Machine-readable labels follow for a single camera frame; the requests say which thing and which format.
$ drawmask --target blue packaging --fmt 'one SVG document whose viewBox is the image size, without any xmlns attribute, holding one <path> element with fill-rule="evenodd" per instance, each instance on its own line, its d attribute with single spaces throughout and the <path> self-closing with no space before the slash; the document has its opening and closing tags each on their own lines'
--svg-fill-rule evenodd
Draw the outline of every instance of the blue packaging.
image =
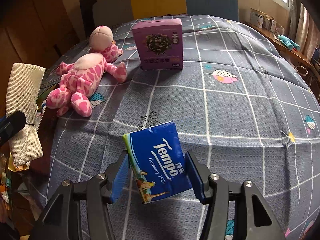
<svg viewBox="0 0 320 240">
<path fill-rule="evenodd" d="M 190 189 L 176 125 L 167 122 L 122 136 L 143 203 Z"/>
</svg>

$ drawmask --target purple box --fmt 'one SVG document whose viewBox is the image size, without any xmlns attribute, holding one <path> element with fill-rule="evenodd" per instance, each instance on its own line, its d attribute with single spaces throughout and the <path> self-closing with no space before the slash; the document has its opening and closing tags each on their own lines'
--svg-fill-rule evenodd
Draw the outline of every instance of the purple box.
<svg viewBox="0 0 320 240">
<path fill-rule="evenodd" d="M 139 22 L 132 33 L 143 70 L 183 68 L 180 19 Z"/>
</svg>

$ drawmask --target blue plush toy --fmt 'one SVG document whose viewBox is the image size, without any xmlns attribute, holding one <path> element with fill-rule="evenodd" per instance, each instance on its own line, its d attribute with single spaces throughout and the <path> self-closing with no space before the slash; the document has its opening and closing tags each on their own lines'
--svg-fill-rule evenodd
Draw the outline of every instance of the blue plush toy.
<svg viewBox="0 0 320 240">
<path fill-rule="evenodd" d="M 290 40 L 289 38 L 287 38 L 286 36 L 284 35 L 279 35 L 278 36 L 278 39 L 280 40 L 280 42 L 282 44 L 284 44 L 284 46 L 286 46 L 289 50 L 293 50 L 293 48 L 295 48 L 297 51 L 300 50 L 300 46 L 293 42 L 292 40 Z"/>
</svg>

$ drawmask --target stuffed animal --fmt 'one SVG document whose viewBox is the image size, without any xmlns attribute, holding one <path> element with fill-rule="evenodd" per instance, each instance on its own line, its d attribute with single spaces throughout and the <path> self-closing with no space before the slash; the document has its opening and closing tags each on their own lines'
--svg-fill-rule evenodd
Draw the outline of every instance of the stuffed animal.
<svg viewBox="0 0 320 240">
<path fill-rule="evenodd" d="M 300 50 L 300 46 L 297 43 L 294 43 L 292 40 L 290 40 L 289 38 L 287 38 L 284 35 L 279 35 L 278 39 L 280 40 L 280 42 L 282 44 L 284 44 L 284 46 L 286 46 L 289 50 L 293 50 L 293 48 L 295 48 L 297 51 Z"/>
<path fill-rule="evenodd" d="M 113 41 L 112 31 L 107 26 L 95 28 L 90 35 L 89 44 L 91 53 L 101 53 L 109 63 L 115 62 L 123 54 L 123 50 Z"/>
<path fill-rule="evenodd" d="M 89 117 L 92 113 L 89 97 L 99 86 L 104 72 L 110 73 L 118 82 L 125 82 L 127 69 L 121 62 L 113 65 L 123 50 L 113 41 L 112 31 L 106 26 L 99 26 L 90 36 L 91 50 L 75 63 L 62 62 L 57 68 L 61 76 L 60 87 L 51 91 L 47 97 L 48 108 L 57 109 L 57 116 L 64 115 L 71 107 L 81 116 Z"/>
<path fill-rule="evenodd" d="M 98 88 L 104 72 L 113 75 L 118 82 L 124 82 L 127 76 L 124 62 L 116 67 L 100 53 L 86 54 L 72 64 L 62 62 L 57 69 L 57 74 L 61 76 L 60 87 L 48 95 L 47 107 L 58 108 L 58 117 L 71 107 L 79 115 L 89 117 L 92 108 L 88 98 Z"/>
</svg>

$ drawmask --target bed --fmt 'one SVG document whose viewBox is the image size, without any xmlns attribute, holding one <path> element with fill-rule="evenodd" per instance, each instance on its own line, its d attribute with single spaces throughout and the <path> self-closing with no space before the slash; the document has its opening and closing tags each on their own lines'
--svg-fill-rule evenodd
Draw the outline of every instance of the bed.
<svg viewBox="0 0 320 240">
<path fill-rule="evenodd" d="M 117 83 L 104 74 L 91 117 L 70 110 L 59 118 L 50 177 L 33 181 L 37 198 L 44 206 L 63 180 L 84 181 L 103 172 L 124 149 L 121 136 L 146 118 L 148 126 L 174 120 L 184 152 L 192 150 L 227 180 L 252 180 L 287 239 L 298 240 L 320 205 L 315 96 L 274 46 L 247 25 L 209 15 L 150 19 L 165 18 L 182 21 L 184 69 L 142 71 L 131 32 L 141 20 L 115 28 L 116 44 L 124 50 L 115 64 L 126 63 L 128 80 Z M 87 45 L 83 41 L 63 56 L 47 72 L 43 89 L 60 79 L 56 66 L 88 53 Z M 89 239 L 84 202 L 81 208 L 83 238 Z M 143 205 L 132 174 L 108 208 L 116 239 L 197 239 L 206 214 L 192 189 Z M 233 216 L 230 202 L 226 239 L 232 239 Z"/>
</svg>

